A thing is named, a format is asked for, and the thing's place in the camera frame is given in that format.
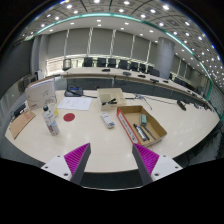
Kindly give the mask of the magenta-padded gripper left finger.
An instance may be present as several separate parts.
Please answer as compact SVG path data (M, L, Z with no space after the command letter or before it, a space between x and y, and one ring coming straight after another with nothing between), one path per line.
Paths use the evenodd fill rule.
M91 145L84 144L65 155L57 155L42 166L42 169L79 185L91 154Z

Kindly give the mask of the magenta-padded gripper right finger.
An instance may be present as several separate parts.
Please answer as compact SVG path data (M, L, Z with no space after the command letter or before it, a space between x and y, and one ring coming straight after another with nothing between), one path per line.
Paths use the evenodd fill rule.
M138 144L133 144L132 154L136 160L140 177L144 185L182 169L182 167L169 156L158 155Z

